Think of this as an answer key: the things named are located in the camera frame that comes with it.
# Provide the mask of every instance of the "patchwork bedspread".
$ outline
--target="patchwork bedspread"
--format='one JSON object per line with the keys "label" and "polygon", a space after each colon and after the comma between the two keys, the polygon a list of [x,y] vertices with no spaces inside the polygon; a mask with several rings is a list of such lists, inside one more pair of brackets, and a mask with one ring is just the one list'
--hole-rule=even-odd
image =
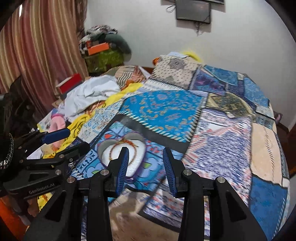
{"label": "patchwork bedspread", "polygon": [[[161,56],[140,89],[97,109],[82,127],[71,146],[87,141],[91,150],[71,175],[88,178],[104,169],[100,144],[132,132],[144,138],[146,149],[138,149],[143,158],[135,160],[139,167],[127,178],[122,194],[109,199],[114,240],[178,239],[184,200],[169,192],[162,161],[165,146],[201,177],[225,177],[268,240],[285,223],[290,195],[285,156],[269,100],[246,74],[200,65],[190,57]],[[209,239],[206,196],[204,201]],[[81,236],[86,238],[86,216]]]}

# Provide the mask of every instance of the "metal screw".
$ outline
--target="metal screw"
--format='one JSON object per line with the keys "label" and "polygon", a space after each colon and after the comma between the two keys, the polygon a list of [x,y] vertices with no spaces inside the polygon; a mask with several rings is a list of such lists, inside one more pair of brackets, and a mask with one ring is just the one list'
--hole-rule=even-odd
{"label": "metal screw", "polygon": [[183,173],[184,173],[184,175],[186,175],[186,176],[190,176],[190,175],[192,174],[192,171],[189,170],[189,169],[185,169],[185,170],[183,171]]}
{"label": "metal screw", "polygon": [[107,169],[103,169],[103,170],[101,170],[101,174],[102,174],[103,176],[106,176],[106,175],[109,174],[109,171],[108,171]]}
{"label": "metal screw", "polygon": [[62,171],[58,169],[58,170],[55,171],[55,174],[61,175],[62,174]]}
{"label": "metal screw", "polygon": [[75,181],[75,177],[68,177],[67,183],[73,183]]}
{"label": "metal screw", "polygon": [[224,177],[218,177],[217,181],[220,183],[224,183],[225,182],[225,178]]}

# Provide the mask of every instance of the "white cloth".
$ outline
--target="white cloth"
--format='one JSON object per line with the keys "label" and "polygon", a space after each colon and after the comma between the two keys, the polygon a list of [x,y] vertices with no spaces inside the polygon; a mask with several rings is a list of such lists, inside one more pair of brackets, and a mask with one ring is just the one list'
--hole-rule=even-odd
{"label": "white cloth", "polygon": [[71,90],[65,99],[65,116],[79,114],[97,101],[106,100],[120,92],[116,78],[110,75],[93,77]]}

